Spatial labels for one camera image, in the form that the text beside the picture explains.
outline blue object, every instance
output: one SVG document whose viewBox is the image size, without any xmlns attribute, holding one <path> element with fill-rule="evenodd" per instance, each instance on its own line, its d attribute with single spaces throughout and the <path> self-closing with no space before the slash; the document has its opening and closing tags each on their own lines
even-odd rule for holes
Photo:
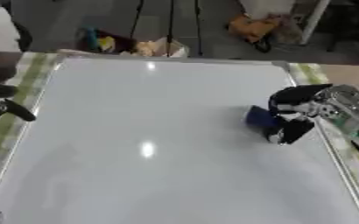
<svg viewBox="0 0 359 224">
<path fill-rule="evenodd" d="M 249 113 L 246 115 L 245 122 L 251 126 L 258 127 L 261 130 L 275 128 L 277 126 L 271 113 L 258 106 L 252 106 L 250 108 Z"/>
</svg>

